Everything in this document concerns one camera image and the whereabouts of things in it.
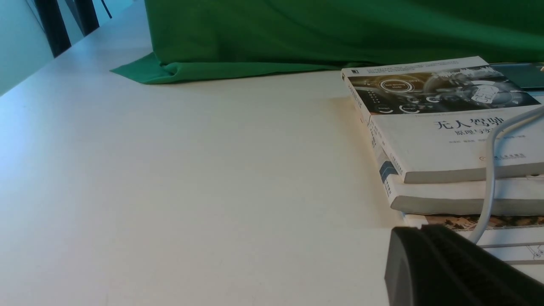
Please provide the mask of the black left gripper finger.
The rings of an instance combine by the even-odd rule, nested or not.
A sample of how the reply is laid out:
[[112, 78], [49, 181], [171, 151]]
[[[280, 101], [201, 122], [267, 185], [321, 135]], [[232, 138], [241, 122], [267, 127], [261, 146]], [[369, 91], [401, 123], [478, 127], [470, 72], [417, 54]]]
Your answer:
[[391, 230], [391, 306], [542, 306], [543, 284], [441, 225]]

